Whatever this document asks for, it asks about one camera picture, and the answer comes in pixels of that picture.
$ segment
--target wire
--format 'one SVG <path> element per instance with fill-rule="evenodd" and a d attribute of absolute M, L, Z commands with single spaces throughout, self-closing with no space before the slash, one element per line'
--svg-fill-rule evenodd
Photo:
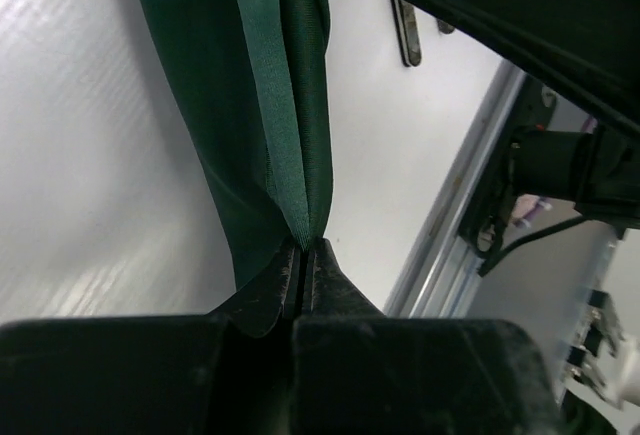
<path fill-rule="evenodd" d="M 549 235 L 554 235 L 556 233 L 562 232 L 563 230 L 567 230 L 569 228 L 576 227 L 581 223 L 589 220 L 584 215 L 580 215 L 575 218 L 570 218 L 569 220 L 565 220 L 564 222 L 557 223 L 543 230 L 538 230 L 531 235 L 527 235 L 526 237 L 522 237 L 515 242 L 511 243 L 507 248 L 500 250 L 494 256 L 487 258 L 480 268 L 478 268 L 478 275 L 484 277 L 487 273 L 493 270 L 496 265 L 498 265 L 502 260 L 504 260 L 507 255 L 513 252 L 515 249 L 521 247 L 522 245 L 526 245 L 527 243 L 535 242 L 536 240 L 540 240 L 541 238 L 548 237 Z"/>

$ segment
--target black cable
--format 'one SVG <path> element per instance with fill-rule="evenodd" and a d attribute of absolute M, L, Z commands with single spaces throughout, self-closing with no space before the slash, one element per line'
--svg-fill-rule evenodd
<path fill-rule="evenodd" d="M 478 268 L 478 275 L 484 277 L 487 273 L 495 268 L 502 260 L 504 260 L 507 255 L 513 252 L 516 248 L 521 247 L 530 242 L 535 242 L 536 240 L 540 240 L 541 238 L 548 237 L 549 235 L 554 235 L 558 232 L 562 232 L 563 230 L 567 230 L 568 228 L 573 228 L 581 223 L 589 220 L 584 215 L 580 215 L 575 218 L 570 218 L 569 220 L 565 220 L 564 222 L 557 223 L 543 230 L 538 230 L 536 233 L 532 233 L 531 235 L 527 235 L 526 237 L 522 237 L 515 242 L 511 243 L 507 248 L 500 250 L 494 256 L 487 258 L 480 268 Z"/>

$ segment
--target black cylinder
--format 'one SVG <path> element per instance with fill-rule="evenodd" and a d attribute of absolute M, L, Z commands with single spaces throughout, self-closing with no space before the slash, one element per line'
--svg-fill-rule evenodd
<path fill-rule="evenodd" d="M 591 135 L 530 131 L 512 145 L 512 180 L 516 193 L 574 200 Z"/>

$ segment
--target folded fabric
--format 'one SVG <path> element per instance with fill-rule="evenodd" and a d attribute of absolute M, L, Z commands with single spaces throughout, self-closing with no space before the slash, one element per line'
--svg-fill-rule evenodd
<path fill-rule="evenodd" d="M 240 288 L 284 238 L 307 248 L 326 227 L 328 2 L 140 1 Z"/>

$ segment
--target cable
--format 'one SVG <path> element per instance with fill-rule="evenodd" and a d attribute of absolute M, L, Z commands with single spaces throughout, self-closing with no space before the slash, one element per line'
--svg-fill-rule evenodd
<path fill-rule="evenodd" d="M 575 218 L 570 218 L 569 220 L 565 220 L 564 222 L 557 223 L 543 230 L 538 230 L 536 233 L 532 233 L 531 235 L 527 235 L 526 237 L 522 237 L 515 242 L 511 243 L 507 248 L 500 250 L 494 256 L 487 258 L 480 268 L 478 268 L 478 275 L 484 277 L 487 273 L 495 268 L 502 260 L 504 260 L 507 255 L 513 252 L 516 248 L 521 247 L 530 242 L 535 242 L 536 240 L 540 240 L 541 238 L 548 237 L 549 235 L 554 235 L 558 232 L 562 232 L 563 230 L 567 230 L 569 228 L 576 227 L 581 223 L 589 220 L 584 215 L 580 215 Z"/>

